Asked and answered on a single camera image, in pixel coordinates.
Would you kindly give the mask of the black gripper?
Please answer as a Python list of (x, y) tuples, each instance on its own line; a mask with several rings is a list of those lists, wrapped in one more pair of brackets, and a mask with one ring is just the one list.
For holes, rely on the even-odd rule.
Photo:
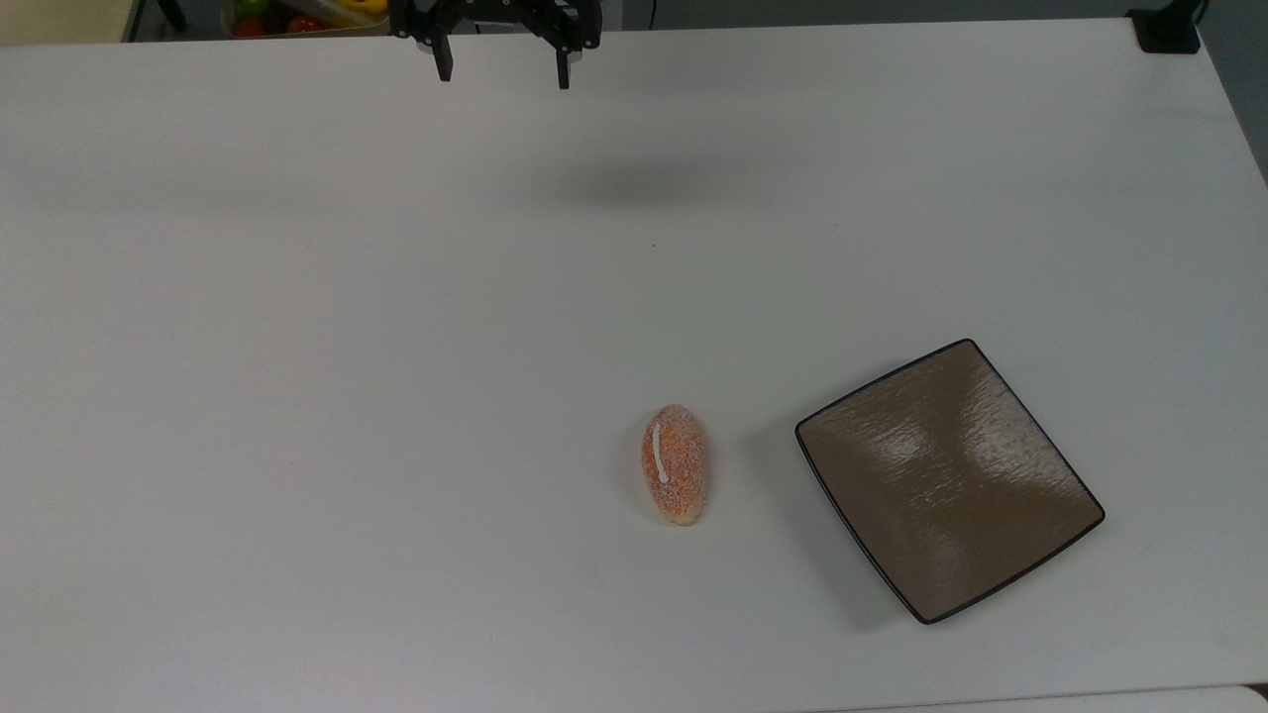
[(519, 27), (552, 44), (558, 85), (571, 89), (572, 66), (602, 41), (598, 1), (391, 1), (394, 36), (412, 38), (434, 60), (443, 82), (451, 80), (450, 36), (463, 22)]

